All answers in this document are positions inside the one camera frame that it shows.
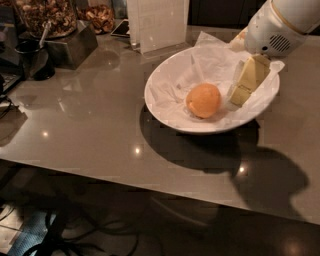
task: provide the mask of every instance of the floor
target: floor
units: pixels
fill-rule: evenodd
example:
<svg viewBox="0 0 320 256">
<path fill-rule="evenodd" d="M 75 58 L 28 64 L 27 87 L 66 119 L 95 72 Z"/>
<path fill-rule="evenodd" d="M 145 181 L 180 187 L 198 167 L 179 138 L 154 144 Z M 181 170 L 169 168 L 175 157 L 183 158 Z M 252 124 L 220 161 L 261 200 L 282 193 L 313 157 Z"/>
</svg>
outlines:
<svg viewBox="0 0 320 256">
<path fill-rule="evenodd" d="M 0 255 L 320 255 L 317 225 L 94 179 L 24 167 L 0 191 Z"/>
</svg>

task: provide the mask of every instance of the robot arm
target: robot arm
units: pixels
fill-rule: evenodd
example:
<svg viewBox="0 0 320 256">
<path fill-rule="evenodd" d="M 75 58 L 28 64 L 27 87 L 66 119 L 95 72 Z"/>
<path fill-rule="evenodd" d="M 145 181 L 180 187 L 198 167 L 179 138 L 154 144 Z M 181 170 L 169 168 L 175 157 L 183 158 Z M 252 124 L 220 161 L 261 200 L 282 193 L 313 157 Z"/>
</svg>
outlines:
<svg viewBox="0 0 320 256">
<path fill-rule="evenodd" d="M 244 47 L 269 57 L 287 56 L 319 25 L 319 0 L 267 0 L 247 26 Z"/>
<path fill-rule="evenodd" d="M 245 49 L 252 54 L 242 66 L 238 65 L 242 70 L 236 72 L 240 75 L 229 91 L 230 109 L 242 107 L 264 81 L 270 58 L 290 54 L 319 25 L 319 0 L 267 0 L 248 26 L 230 42 L 233 50 Z"/>
</svg>

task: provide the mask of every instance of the gray table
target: gray table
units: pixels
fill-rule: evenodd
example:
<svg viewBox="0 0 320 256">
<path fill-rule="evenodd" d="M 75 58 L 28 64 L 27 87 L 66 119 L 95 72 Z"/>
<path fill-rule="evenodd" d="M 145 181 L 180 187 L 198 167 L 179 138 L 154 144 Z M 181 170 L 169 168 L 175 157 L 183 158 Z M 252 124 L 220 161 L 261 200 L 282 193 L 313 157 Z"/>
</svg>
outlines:
<svg viewBox="0 0 320 256">
<path fill-rule="evenodd" d="M 200 30 L 225 41 L 237 33 L 193 27 L 188 40 Z M 320 224 L 320 38 L 285 60 L 280 93 L 256 122 L 204 137 L 145 108 L 146 81 L 168 56 L 144 58 L 109 35 L 98 42 L 76 71 L 12 91 L 23 115 L 10 120 L 0 158 Z"/>
</svg>

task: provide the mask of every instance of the dark background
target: dark background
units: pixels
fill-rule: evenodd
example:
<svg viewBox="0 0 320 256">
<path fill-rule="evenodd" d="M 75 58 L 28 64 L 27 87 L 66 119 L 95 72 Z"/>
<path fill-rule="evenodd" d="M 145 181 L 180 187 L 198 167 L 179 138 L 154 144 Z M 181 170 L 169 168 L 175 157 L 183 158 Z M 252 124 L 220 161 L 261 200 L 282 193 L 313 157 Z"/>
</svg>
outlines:
<svg viewBox="0 0 320 256">
<path fill-rule="evenodd" d="M 245 28 L 265 0 L 190 0 L 189 25 Z M 320 35 L 318 27 L 312 35 Z"/>
</svg>

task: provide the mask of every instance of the black cable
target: black cable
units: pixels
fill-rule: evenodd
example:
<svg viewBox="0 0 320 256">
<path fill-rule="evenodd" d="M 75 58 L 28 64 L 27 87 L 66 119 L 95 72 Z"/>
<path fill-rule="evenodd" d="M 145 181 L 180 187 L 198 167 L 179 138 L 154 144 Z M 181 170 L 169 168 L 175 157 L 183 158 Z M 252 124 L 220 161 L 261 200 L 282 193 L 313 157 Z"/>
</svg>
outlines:
<svg viewBox="0 0 320 256">
<path fill-rule="evenodd" d="M 7 217 L 10 216 L 10 214 L 15 210 L 15 208 L 13 206 L 10 207 L 9 211 L 0 219 L 0 221 L 3 221 L 4 219 L 6 219 Z"/>
</svg>

